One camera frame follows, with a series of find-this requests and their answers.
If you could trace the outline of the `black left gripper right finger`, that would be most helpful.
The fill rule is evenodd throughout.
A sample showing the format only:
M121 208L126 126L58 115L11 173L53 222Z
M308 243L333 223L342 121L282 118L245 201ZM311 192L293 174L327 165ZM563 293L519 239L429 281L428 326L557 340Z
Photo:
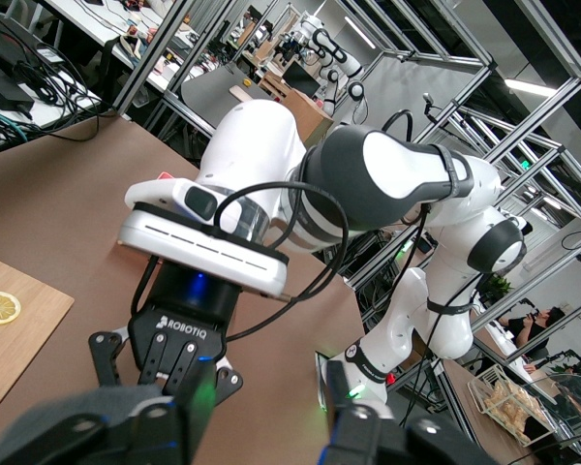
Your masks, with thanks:
M319 465L494 465L443 418L414 418L401 426L383 403L351 395L340 361L327 361L323 373L330 439Z

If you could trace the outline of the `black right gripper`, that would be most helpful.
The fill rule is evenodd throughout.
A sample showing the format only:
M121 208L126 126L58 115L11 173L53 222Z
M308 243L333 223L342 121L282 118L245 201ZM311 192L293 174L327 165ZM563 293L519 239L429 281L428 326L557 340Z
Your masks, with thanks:
M163 263L128 330L100 331L88 338L99 385L121 385L116 360L131 339L141 370L139 385L167 379L167 395L186 400L188 394L203 393L214 397L209 403L225 402L244 385L225 356L240 293L241 287L227 280Z

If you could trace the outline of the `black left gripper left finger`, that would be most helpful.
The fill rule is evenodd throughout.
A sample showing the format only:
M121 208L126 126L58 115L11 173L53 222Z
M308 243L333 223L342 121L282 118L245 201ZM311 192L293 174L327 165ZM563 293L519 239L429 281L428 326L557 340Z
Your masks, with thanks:
M66 418L0 465L190 465L196 450L197 423L171 398L116 426L92 414Z

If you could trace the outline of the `grey cloth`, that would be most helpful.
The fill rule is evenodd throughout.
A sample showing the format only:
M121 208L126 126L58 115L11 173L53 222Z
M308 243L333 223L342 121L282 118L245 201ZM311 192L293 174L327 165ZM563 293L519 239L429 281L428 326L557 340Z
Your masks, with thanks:
M19 416L0 435L0 461L48 431L59 421L81 414L103 417L116 426L144 407L169 402L157 385L99 387L35 406Z

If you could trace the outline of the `white right wrist adapter plate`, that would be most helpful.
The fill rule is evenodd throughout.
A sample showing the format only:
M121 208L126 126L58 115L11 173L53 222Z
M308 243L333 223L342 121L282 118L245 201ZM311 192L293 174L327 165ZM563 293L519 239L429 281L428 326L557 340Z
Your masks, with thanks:
M286 255L152 204L136 203L118 241L265 295L286 286Z

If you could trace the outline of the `wooden cutting board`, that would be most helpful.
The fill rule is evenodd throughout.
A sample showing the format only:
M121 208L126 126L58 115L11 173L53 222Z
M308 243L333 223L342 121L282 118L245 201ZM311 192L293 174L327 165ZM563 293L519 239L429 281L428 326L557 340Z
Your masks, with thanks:
M75 300L50 285L0 262L0 292L14 295L20 315L0 325L0 403Z

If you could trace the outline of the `person in black shirt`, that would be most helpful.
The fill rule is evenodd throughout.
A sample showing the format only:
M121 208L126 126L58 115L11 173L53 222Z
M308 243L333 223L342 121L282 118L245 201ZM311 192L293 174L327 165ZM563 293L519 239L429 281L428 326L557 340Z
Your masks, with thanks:
M536 313L529 313L523 317L500 317L498 322L513 335L513 343L520 349L565 315L566 313L561 307L554 306Z

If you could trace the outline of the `brown table cover sheet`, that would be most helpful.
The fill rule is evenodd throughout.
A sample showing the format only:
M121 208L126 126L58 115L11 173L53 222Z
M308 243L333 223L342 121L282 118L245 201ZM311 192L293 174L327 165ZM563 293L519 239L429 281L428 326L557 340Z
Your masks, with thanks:
M148 135L112 118L89 141L43 137L0 155L0 261L64 291L75 307L0 407L0 435L31 408L101 388L88 338L128 325L148 254L118 241L130 208L129 188L162 171L195 179L199 167ZM314 259L288 263L287 285L305 281ZM268 295L243 291L229 327L267 306ZM273 332L229 334L225 356L244 379L220 405L213 396L171 396L197 423L190 465L315 465L329 439L316 405L312 354L333 347L335 358L364 335L344 311L340 288L329 286L313 304ZM119 387L138 386L132 347L116 360Z

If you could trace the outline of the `green potted plant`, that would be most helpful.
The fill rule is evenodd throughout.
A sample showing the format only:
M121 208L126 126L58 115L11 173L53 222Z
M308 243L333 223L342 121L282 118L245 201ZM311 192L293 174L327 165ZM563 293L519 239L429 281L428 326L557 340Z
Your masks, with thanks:
M504 277L491 274L490 276L483 277L480 280L476 290L480 302L488 308L510 292L511 284Z

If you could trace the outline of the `clear plastic dome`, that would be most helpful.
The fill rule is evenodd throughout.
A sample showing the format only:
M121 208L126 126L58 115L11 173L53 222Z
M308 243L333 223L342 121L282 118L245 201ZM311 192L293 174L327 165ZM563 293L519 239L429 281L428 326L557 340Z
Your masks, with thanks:
M524 389L537 397L555 428L531 444L535 463L581 465L581 375L537 375Z

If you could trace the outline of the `cardboard box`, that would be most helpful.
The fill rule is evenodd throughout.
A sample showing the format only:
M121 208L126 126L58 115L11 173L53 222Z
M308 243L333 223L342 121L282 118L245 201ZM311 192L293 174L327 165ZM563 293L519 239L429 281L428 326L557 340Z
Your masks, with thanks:
M280 76L266 72L259 87L292 113L297 132L306 146L316 145L327 134L333 119L310 97L283 83Z

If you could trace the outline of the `black monitor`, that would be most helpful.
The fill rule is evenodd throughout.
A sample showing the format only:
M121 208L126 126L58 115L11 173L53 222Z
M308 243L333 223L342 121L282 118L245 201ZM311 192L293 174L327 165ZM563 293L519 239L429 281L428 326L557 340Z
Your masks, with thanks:
M285 83L297 91L312 98L320 88L320 84L297 62L292 62L282 75Z

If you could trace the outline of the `black device on desk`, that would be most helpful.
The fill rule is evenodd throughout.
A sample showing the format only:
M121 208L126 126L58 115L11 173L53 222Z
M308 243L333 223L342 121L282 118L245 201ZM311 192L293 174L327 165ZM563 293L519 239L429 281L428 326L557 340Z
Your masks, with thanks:
M0 109L28 115L34 100L19 86L24 83L15 70L18 62L36 66L34 55L40 41L10 18L0 15Z

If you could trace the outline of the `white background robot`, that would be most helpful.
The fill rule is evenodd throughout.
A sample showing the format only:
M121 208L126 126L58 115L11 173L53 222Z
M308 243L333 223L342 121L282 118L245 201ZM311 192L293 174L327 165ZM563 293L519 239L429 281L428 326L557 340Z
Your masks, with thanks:
M331 38L319 18L305 13L292 27L290 36L298 43L300 50L311 50L319 58L321 65L319 76L327 81L322 110L328 116L335 113L341 77L347 79L345 84L347 95L358 105L361 104L365 97L361 81L364 69L351 54Z

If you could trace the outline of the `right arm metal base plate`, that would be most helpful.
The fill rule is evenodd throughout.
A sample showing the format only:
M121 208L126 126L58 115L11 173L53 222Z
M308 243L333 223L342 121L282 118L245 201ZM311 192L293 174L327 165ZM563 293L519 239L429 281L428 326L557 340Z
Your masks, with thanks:
M325 396L325 368L328 362L328 357L321 352L315 352L315 364L316 364L316 376L317 376L317 388L318 388L318 400L321 409L327 411L327 402Z

